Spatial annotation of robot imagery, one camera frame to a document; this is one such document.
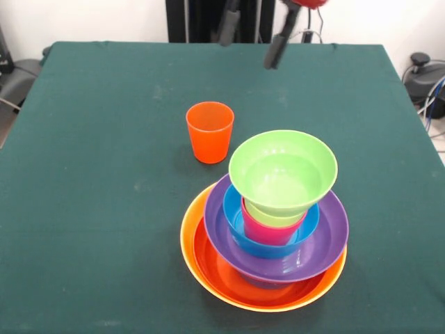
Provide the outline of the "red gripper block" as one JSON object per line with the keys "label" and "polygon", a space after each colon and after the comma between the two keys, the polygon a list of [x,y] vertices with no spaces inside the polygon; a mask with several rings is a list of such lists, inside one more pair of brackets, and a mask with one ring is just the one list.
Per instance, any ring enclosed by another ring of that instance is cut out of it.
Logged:
{"label": "red gripper block", "polygon": [[[234,34],[240,20],[239,0],[226,0],[218,30],[218,44],[227,47],[232,44]],[[264,59],[267,70],[276,70],[284,55],[287,43],[296,25],[302,6],[317,9],[324,6],[328,0],[291,0],[284,1],[288,11],[282,30],[274,36]]]}

